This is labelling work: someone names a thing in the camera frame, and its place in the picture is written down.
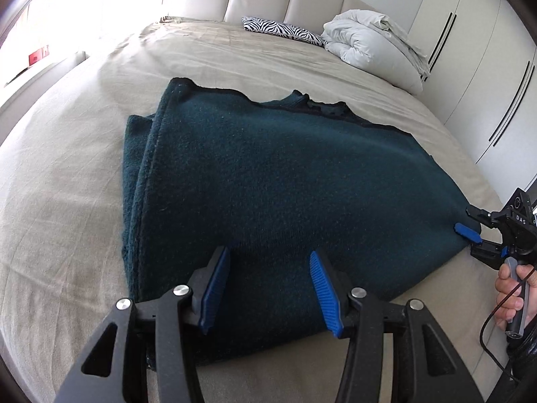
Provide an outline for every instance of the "white wardrobe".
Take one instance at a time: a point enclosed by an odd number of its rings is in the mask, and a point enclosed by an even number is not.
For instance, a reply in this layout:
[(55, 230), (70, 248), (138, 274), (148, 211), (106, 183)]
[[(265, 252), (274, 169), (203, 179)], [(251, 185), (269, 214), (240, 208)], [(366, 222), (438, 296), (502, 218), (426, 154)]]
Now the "white wardrobe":
[(430, 57), (418, 98), (506, 202), (537, 175), (535, 43), (506, 0), (423, 0), (409, 33)]

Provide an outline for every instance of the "zebra print pillow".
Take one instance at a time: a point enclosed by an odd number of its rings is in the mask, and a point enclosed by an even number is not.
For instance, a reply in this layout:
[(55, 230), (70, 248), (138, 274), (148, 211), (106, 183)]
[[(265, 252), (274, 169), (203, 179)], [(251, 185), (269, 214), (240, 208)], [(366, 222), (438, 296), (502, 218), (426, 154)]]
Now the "zebra print pillow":
[(253, 18), (251, 16), (243, 17), (242, 24), (244, 25), (244, 30), (248, 32), (267, 33), (269, 35), (281, 36), (295, 41), (307, 42), (308, 44), (318, 45), (319, 47), (324, 47), (326, 44), (324, 39), (319, 35), (307, 31), (306, 29), (292, 26), (291, 24), (283, 24), (278, 21)]

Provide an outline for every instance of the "dark green blanket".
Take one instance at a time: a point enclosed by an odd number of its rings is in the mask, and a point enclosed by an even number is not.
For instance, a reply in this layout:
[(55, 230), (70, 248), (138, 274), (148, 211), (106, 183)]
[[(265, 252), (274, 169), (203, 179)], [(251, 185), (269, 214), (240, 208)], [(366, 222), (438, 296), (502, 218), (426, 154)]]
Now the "dark green blanket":
[(314, 249), (356, 286), (392, 299), (466, 246), (455, 223), (480, 231), (410, 134), (298, 91), (256, 103), (173, 79), (155, 115), (129, 117), (123, 178), (135, 301), (186, 283), (218, 245), (230, 247), (215, 326), (195, 342), (198, 362), (323, 331)]

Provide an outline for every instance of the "white duvet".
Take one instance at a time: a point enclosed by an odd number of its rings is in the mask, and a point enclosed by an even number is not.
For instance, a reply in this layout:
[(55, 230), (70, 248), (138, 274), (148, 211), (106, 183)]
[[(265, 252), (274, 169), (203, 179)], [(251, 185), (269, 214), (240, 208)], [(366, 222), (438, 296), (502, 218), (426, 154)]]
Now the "white duvet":
[(388, 16), (348, 10), (324, 25), (322, 37), (326, 50), (342, 61), (412, 95), (423, 90), (420, 76), (429, 75), (427, 59)]

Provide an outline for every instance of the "red object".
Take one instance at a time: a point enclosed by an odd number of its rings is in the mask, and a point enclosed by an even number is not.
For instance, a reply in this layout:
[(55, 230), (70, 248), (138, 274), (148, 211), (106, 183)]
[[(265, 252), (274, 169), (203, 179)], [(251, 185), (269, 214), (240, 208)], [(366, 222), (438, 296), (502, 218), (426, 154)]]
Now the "red object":
[(44, 57), (48, 56), (48, 45), (45, 45), (44, 47), (41, 47), (39, 50), (34, 51), (32, 54), (28, 56), (28, 64), (29, 66), (32, 66), (34, 63), (40, 61)]

